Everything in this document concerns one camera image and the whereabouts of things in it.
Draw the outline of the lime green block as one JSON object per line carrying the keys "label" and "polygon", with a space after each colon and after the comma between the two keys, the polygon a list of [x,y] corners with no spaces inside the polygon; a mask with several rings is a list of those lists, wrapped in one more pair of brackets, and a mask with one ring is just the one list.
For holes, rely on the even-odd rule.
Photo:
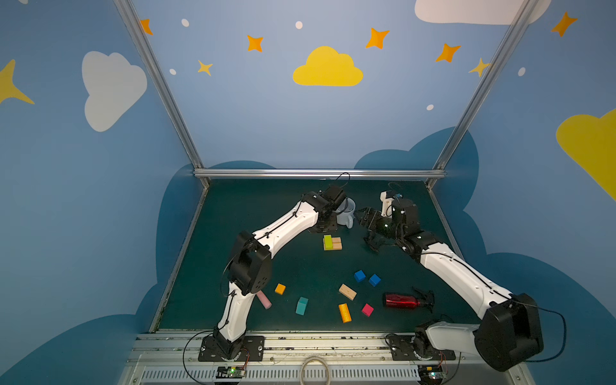
{"label": "lime green block", "polygon": [[324,250],[333,250],[334,242],[333,242],[332,236],[325,235],[323,237],[323,248],[324,248]]}

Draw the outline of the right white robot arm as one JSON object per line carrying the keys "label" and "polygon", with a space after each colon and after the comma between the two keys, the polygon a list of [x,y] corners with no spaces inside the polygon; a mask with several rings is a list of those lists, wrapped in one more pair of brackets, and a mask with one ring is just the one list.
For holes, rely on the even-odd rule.
{"label": "right white robot arm", "polygon": [[434,351],[478,355],[489,367],[505,372],[544,349],[537,303],[514,295],[489,280],[436,236],[421,228],[416,205],[409,199],[384,197],[381,210],[364,208],[356,221],[367,229],[364,241],[374,251],[391,243],[433,272],[470,305],[478,324],[434,322],[417,327],[412,346],[426,359]]}

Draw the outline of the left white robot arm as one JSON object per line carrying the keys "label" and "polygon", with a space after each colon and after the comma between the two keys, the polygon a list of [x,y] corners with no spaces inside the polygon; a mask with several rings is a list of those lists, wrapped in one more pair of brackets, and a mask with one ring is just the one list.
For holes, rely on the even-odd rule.
{"label": "left white robot arm", "polygon": [[234,359],[240,353],[253,299],[270,281],[277,252],[306,230],[323,233],[335,225],[338,208],[346,198],[334,184],[324,191],[310,191],[277,221],[252,233],[240,232],[226,266],[225,309],[213,328],[213,340],[223,359]]}

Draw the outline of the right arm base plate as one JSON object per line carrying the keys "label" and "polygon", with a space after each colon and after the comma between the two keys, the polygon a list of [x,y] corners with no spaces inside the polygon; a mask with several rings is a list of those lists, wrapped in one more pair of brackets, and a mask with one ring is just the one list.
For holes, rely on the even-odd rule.
{"label": "right arm base plate", "polygon": [[394,361],[441,361],[456,360],[457,356],[454,351],[437,350],[428,338],[423,335],[397,335],[388,334],[385,336],[385,343],[388,345]]}

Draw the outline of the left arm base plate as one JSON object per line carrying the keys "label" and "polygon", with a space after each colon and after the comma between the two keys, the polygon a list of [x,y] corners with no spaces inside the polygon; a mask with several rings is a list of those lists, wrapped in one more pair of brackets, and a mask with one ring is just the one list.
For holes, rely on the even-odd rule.
{"label": "left arm base plate", "polygon": [[264,354],[264,336],[245,336],[234,343],[220,344],[213,335],[203,338],[197,359],[199,362],[261,362]]}

